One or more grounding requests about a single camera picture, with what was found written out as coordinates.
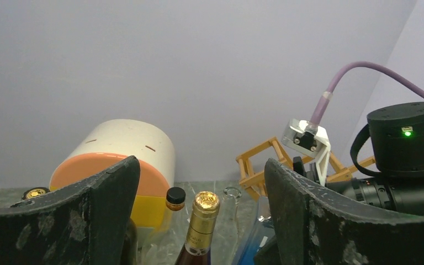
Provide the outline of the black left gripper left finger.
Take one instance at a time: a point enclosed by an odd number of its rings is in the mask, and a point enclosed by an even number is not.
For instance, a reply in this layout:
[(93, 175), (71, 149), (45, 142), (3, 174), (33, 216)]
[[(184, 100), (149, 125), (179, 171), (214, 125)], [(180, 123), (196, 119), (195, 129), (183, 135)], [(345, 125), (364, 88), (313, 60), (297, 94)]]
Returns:
[(0, 264), (118, 264), (139, 179), (139, 160), (129, 156), (0, 208)]

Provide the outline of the dark bottle gold foil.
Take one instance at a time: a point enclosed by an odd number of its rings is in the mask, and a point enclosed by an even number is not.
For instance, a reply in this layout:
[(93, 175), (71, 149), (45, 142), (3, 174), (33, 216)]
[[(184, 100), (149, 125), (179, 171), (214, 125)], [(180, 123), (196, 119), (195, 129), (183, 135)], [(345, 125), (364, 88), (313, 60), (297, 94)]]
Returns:
[(194, 197), (189, 228), (175, 265), (211, 264), (211, 243), (220, 210), (220, 199), (211, 191)]

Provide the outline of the clear bottle black cap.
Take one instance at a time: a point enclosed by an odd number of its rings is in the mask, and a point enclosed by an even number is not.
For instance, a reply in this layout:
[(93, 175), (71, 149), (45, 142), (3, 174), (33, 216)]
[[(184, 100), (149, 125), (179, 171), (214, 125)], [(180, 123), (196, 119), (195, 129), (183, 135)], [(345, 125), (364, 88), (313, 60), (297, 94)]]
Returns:
[(50, 189), (46, 187), (34, 187), (26, 190), (22, 195), (22, 200), (38, 197), (43, 194), (50, 193)]

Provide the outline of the blue labelled clear bottle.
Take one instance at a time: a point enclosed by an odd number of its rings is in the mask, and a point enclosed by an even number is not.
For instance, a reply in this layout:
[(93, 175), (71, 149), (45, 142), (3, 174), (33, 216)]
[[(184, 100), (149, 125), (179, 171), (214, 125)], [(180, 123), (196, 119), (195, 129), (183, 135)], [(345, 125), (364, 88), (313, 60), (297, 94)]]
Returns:
[(275, 236), (273, 219), (267, 196), (260, 196), (253, 209), (251, 220), (238, 240), (231, 261), (227, 264), (262, 264), (256, 255)]

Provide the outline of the large clear glass bottle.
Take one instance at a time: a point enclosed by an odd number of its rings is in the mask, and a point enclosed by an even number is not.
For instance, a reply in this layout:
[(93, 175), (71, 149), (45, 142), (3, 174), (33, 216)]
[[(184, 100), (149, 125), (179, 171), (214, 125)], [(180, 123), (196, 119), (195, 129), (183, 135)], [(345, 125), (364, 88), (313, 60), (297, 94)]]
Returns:
[(181, 187), (172, 187), (167, 191), (162, 222), (144, 240), (140, 264), (175, 264), (188, 225), (185, 199), (186, 193)]

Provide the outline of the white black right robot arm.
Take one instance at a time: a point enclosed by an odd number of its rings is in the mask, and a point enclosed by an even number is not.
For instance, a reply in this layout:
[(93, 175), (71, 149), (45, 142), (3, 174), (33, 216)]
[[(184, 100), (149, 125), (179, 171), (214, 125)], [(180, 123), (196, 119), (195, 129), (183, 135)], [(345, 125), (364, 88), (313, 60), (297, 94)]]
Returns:
[(269, 159), (275, 235), (255, 264), (424, 264), (424, 102), (368, 114), (350, 156), (370, 140), (376, 171), (322, 184)]

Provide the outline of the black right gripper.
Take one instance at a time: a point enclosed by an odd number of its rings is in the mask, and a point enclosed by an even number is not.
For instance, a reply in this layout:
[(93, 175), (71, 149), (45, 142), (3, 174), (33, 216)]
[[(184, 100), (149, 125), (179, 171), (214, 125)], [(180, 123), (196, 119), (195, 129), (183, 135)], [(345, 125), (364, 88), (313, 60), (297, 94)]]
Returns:
[[(307, 171), (302, 158), (300, 156), (296, 156), (293, 158), (293, 171), (307, 179), (320, 183), (315, 162), (309, 163), (309, 170)], [(253, 261), (255, 265), (282, 264), (276, 236), (270, 238), (264, 246), (259, 249), (254, 256)]]

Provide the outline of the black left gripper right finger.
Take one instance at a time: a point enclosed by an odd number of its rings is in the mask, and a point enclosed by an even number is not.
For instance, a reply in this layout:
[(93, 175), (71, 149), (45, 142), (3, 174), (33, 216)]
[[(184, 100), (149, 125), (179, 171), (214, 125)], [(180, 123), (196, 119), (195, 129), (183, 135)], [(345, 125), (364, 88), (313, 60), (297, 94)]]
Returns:
[(424, 216), (359, 203), (274, 159), (264, 180), (282, 264), (424, 264)]

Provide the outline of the dark green wine bottle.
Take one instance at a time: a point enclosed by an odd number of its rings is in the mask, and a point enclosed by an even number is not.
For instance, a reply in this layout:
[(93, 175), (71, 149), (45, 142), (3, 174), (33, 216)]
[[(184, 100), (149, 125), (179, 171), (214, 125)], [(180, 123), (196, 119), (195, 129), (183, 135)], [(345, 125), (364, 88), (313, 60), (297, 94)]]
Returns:
[(130, 219), (126, 227), (120, 265), (135, 265), (137, 259), (137, 227)]

